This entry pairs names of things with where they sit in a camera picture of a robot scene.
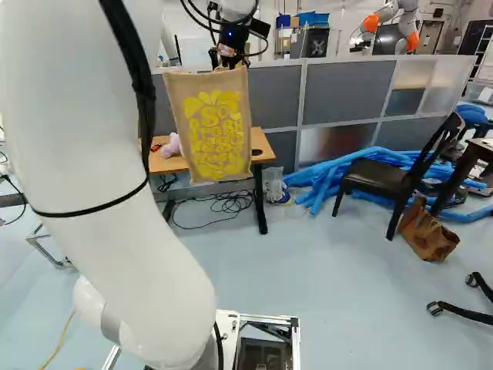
blue box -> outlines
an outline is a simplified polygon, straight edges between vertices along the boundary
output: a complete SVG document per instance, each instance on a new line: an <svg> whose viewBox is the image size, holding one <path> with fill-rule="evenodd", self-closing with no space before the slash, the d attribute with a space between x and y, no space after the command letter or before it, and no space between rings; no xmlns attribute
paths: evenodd
<svg viewBox="0 0 493 370"><path fill-rule="evenodd" d="M287 28L290 26L290 23L291 23L291 16L289 14L279 14L279 16L276 18L277 29Z"/></svg>
<svg viewBox="0 0 493 370"><path fill-rule="evenodd" d="M300 13L297 17L300 18L300 27L304 27L306 23L308 23L308 25L328 25L329 14L330 13L316 13L313 11Z"/></svg>

black strap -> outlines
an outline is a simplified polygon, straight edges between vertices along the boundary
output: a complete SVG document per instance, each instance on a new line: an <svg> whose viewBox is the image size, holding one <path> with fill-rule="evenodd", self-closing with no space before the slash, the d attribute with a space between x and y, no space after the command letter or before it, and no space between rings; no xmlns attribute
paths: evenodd
<svg viewBox="0 0 493 370"><path fill-rule="evenodd" d="M60 213L53 213L53 212L42 212L40 210L36 210L35 208L32 208L35 214L38 214L39 216L43 217L50 217L50 218L67 218L67 217L78 217L78 216L84 216L86 214L93 214L95 212L99 212L101 210L105 210L107 208L113 207L117 204L120 204L124 202L125 200L130 199L134 195L136 195L139 191L141 191L145 185L147 185L147 182L149 181L149 178L146 177L146 179L134 190L132 190L130 193L124 195L123 197L120 197L118 199L112 200L111 202L101 204L100 206L96 207L91 207L91 208L86 208L84 210L74 210L72 212L60 212Z"/></svg>
<svg viewBox="0 0 493 370"><path fill-rule="evenodd" d="M99 5L105 13L132 78L139 109L142 162L149 176L149 153L156 125L156 89L146 52L122 0L99 0Z"/></svg>

yellow cable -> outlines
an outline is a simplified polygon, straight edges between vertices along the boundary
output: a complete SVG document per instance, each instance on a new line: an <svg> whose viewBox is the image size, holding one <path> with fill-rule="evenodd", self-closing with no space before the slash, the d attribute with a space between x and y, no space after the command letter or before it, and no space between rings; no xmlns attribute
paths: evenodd
<svg viewBox="0 0 493 370"><path fill-rule="evenodd" d="M62 335L60 335L60 339L58 344L56 345L55 351L52 353L49 359L46 360L46 362L39 368L39 370L45 370L59 353L60 348L63 345L63 341L65 340L65 336L67 335L67 330L69 329L70 321L72 321L74 315L75 315L75 310L72 310L72 313L70 314L69 318L67 319L67 322L65 323L65 327L63 328Z"/></svg>

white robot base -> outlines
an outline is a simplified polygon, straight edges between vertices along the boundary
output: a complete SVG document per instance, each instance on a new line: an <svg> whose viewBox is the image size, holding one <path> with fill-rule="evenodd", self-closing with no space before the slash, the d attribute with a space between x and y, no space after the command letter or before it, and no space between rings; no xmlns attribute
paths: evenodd
<svg viewBox="0 0 493 370"><path fill-rule="evenodd" d="M270 362L278 362L279 367L286 370L301 370L300 364L300 319L294 316L263 316L256 314L240 314L236 311L217 310L216 322L219 327L222 343L224 370L247 370L245 364L256 364L255 369L270 370ZM252 358L248 347L253 343L257 347L266 345L270 348L282 348L282 355L264 355ZM114 345L101 370L113 370L118 361L121 349Z"/></svg>

gray partition panel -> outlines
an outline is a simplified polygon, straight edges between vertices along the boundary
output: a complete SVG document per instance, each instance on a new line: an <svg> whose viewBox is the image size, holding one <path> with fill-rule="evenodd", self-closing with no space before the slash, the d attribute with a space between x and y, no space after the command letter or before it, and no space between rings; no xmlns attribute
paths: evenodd
<svg viewBox="0 0 493 370"><path fill-rule="evenodd" d="M388 99L385 116L406 116L416 114L424 89L396 89Z"/></svg>
<svg viewBox="0 0 493 370"><path fill-rule="evenodd" d="M300 167L356 152L370 145L376 123L301 130Z"/></svg>
<svg viewBox="0 0 493 370"><path fill-rule="evenodd" d="M254 126L296 126L301 66L250 68L250 110Z"/></svg>
<svg viewBox="0 0 493 370"><path fill-rule="evenodd" d="M380 117L395 61L308 65L304 125Z"/></svg>
<svg viewBox="0 0 493 370"><path fill-rule="evenodd" d="M421 150L447 117L382 122L376 146L391 150Z"/></svg>
<svg viewBox="0 0 493 370"><path fill-rule="evenodd" d="M266 136L277 157L275 162L266 164L266 167L284 167L284 173L292 173L296 155L296 131L266 133Z"/></svg>
<svg viewBox="0 0 493 370"><path fill-rule="evenodd" d="M153 75L153 82L156 87L156 129L154 135L169 135L171 132L176 132L176 125L163 76Z"/></svg>

